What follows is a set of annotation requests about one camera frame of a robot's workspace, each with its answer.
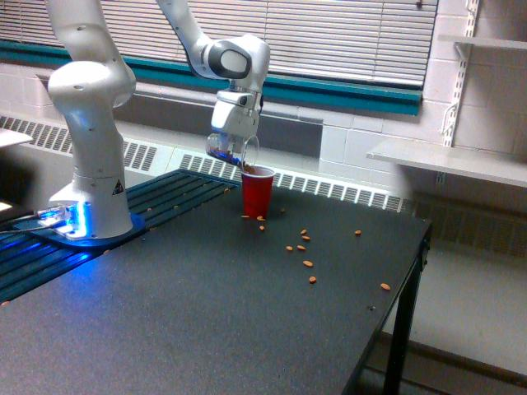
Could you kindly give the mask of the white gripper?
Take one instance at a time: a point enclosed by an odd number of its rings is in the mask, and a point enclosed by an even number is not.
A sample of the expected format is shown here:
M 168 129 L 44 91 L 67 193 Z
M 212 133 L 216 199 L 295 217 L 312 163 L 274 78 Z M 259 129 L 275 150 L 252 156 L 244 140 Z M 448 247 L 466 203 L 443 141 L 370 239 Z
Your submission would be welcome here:
M 211 127 L 214 133 L 251 137 L 257 134 L 261 112 L 261 94 L 254 91 L 222 90 L 217 92 Z M 244 161 L 244 149 L 230 150 L 231 163 Z

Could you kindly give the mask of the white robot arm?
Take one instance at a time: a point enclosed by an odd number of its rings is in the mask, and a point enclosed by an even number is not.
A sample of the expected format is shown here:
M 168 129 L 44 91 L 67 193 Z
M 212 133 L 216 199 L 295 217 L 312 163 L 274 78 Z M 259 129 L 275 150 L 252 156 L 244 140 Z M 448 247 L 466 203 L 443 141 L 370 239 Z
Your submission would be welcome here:
M 256 143 L 270 48 L 254 35 L 211 39 L 185 1 L 160 9 L 180 39 L 193 72 L 229 86 L 217 93 L 207 153 L 230 165 L 247 165 Z M 70 62 L 55 70 L 48 91 L 72 139 L 72 182 L 49 200 L 58 213 L 41 224 L 70 240 L 110 239 L 128 233 L 132 216 L 124 180 L 124 140 L 114 110 L 136 89 L 136 78 L 112 40 L 97 1 L 49 1 L 56 38 Z

